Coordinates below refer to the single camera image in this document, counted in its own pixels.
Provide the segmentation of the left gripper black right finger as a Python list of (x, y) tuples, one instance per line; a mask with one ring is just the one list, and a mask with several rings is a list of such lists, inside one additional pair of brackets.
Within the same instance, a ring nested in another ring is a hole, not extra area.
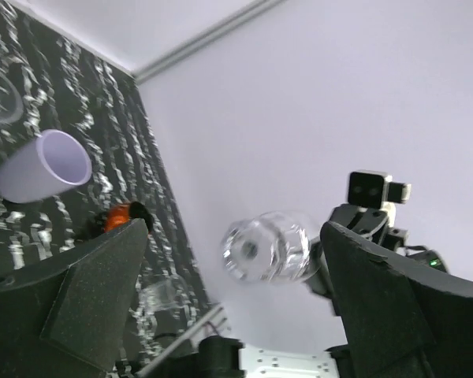
[(357, 377), (473, 377), (473, 282), (326, 222), (320, 231)]

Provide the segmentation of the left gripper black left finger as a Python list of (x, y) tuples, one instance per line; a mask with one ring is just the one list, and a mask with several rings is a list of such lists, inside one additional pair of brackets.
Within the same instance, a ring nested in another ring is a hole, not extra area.
[(131, 220), (0, 275), (0, 377), (104, 377), (116, 361), (147, 246)]

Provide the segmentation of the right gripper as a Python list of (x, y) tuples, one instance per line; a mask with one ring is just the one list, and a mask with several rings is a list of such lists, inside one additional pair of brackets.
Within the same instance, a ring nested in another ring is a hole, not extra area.
[[(365, 209), (344, 203), (333, 209), (329, 220), (387, 250), (397, 252), (402, 249), (405, 257), (447, 272), (447, 266), (437, 251), (426, 246), (410, 246), (406, 243), (409, 232), (394, 226), (395, 216), (396, 207), (391, 202), (385, 203), (381, 209)], [(315, 295), (330, 300), (333, 313), (338, 315), (340, 312), (334, 298), (333, 285), (319, 237), (311, 242), (309, 262), (311, 275), (307, 279), (307, 286)]]

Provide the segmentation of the small clear glass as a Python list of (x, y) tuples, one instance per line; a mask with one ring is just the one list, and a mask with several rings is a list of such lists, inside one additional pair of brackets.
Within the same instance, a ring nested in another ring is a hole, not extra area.
[(139, 291), (139, 304), (145, 315), (181, 309), (188, 302), (188, 287), (178, 275), (159, 278), (144, 284)]
[(272, 211), (233, 222), (221, 243), (225, 270), (246, 283), (301, 282), (318, 269), (320, 223), (299, 211)]

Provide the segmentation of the orange black mug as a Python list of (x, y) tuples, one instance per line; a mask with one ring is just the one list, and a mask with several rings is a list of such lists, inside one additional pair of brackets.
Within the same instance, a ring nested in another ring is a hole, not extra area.
[(75, 242), (82, 243), (94, 239), (133, 219), (144, 220), (147, 231), (151, 234), (153, 228), (153, 216), (151, 212), (141, 202), (134, 201), (117, 204), (111, 209), (102, 211), (88, 218), (83, 227), (74, 236)]

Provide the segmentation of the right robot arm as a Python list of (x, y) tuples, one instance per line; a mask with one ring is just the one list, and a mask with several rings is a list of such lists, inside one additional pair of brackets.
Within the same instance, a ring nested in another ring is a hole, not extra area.
[[(447, 268), (440, 256), (425, 246), (407, 245), (408, 233), (395, 228), (397, 202), (347, 202), (333, 209), (330, 221), (355, 232), (375, 245), (404, 255), (442, 272)], [(322, 298), (330, 300), (336, 316), (345, 319), (354, 300), (343, 293), (342, 286), (362, 272), (347, 261), (335, 269), (334, 259), (342, 247), (329, 246), (320, 234), (320, 225), (301, 212), (275, 211), (257, 217), (234, 221), (221, 243), (226, 271), (243, 283), (258, 284), (300, 282)], [(298, 354), (272, 355), (256, 347), (245, 347), (243, 363), (249, 374), (269, 376), (300, 375), (340, 377), (350, 373), (349, 351), (337, 346), (319, 362), (308, 361)]]

